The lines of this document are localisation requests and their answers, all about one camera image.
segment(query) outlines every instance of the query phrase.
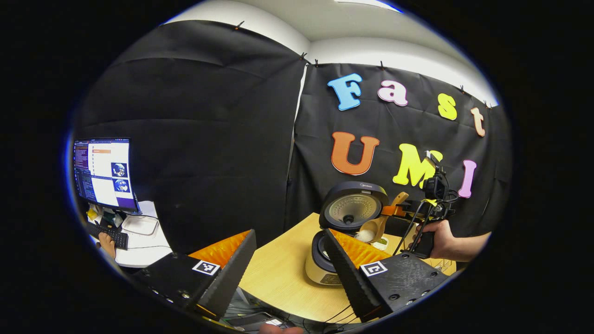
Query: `black curtain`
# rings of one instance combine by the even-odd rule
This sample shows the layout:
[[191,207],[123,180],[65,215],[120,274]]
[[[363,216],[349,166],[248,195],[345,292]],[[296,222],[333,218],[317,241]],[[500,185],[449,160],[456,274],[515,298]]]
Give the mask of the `black curtain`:
[[189,253],[254,228],[282,233],[305,61],[211,21],[157,27],[113,62],[76,112],[75,138],[130,137],[131,181]]
[[[361,104],[341,111],[330,80],[357,73]],[[383,80],[394,80],[407,90],[406,106],[380,99],[378,89]],[[456,102],[457,117],[446,119],[438,112],[438,95],[445,93]],[[483,115],[484,137],[477,134],[472,108]],[[361,160],[362,136],[379,139],[369,170],[358,176],[339,172],[331,162],[335,131],[351,133],[355,141],[350,145],[348,161]],[[405,191],[411,200],[421,200],[424,192],[419,184],[396,184],[402,160],[399,146],[412,144],[420,159],[424,151],[443,154],[441,165],[447,173],[452,189],[462,186],[466,159],[476,162],[472,181],[472,195],[455,203],[456,214],[450,220],[456,237],[469,237],[493,230],[507,201],[511,182],[510,124],[501,108],[487,106],[462,89],[434,78],[394,68],[357,64],[321,64],[308,66],[305,86],[295,122],[295,146],[290,162],[287,188],[285,229],[312,212],[320,212],[328,190],[343,181],[365,181],[382,186],[390,201]],[[390,219],[386,232],[399,235],[402,225]]]

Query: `blue letter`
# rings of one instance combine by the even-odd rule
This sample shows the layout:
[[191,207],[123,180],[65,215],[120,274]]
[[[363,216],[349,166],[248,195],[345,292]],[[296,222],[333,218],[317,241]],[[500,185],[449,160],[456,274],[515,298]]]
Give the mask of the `blue letter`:
[[338,101],[340,102],[338,105],[339,110],[347,110],[361,104],[361,101],[355,99],[351,95],[354,93],[355,95],[360,96],[361,88],[356,83],[347,85],[346,83],[349,81],[357,81],[360,83],[363,81],[363,78],[359,74],[353,73],[342,78],[328,81],[328,86],[334,88],[334,91],[338,96]]

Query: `pink letter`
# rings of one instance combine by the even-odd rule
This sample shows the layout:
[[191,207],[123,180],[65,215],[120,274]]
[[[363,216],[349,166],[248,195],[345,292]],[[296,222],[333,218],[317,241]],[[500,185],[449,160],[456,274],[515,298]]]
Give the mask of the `pink letter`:
[[472,185],[472,177],[475,174],[476,162],[472,160],[464,160],[464,181],[462,181],[462,188],[458,190],[460,197],[470,197],[470,186]]
[[377,95],[380,99],[394,102],[401,107],[408,104],[408,101],[406,100],[406,88],[401,83],[392,80],[384,80],[381,82],[381,85],[384,87],[377,91]]

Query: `white wall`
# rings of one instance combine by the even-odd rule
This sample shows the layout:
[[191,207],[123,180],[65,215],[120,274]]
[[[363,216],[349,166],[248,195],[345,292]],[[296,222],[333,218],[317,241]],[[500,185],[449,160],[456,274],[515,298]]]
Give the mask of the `white wall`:
[[482,74],[439,51],[394,39],[348,37],[310,42],[285,21],[252,5],[228,0],[208,0],[182,12],[171,23],[183,20],[209,20],[237,25],[267,36],[298,54],[307,52],[306,58],[314,62],[342,62],[379,65],[421,73],[445,81],[464,90],[480,101],[498,105],[496,94]]
[[164,24],[184,20],[208,20],[238,25],[273,39],[298,54],[307,52],[309,40],[285,21],[257,7],[227,0],[201,2]]
[[312,42],[306,56],[320,64],[342,62],[352,64],[380,65],[400,68],[445,81],[456,87],[464,85],[464,91],[480,101],[497,105],[495,92],[476,68],[441,52],[414,43],[393,39],[350,37],[325,39]]

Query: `letter m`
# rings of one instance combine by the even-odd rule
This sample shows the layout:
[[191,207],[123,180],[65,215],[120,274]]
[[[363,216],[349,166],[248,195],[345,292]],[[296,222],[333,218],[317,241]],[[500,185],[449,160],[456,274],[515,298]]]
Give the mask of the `letter m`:
[[[416,186],[419,181],[419,188],[423,189],[423,182],[435,174],[435,169],[431,164],[423,158],[419,158],[419,152],[416,147],[411,144],[400,144],[399,149],[402,151],[402,160],[400,162],[400,169],[392,181],[397,184],[407,185],[409,179],[407,176],[410,173],[410,183]],[[443,155],[438,151],[430,151],[438,161],[441,161]]]

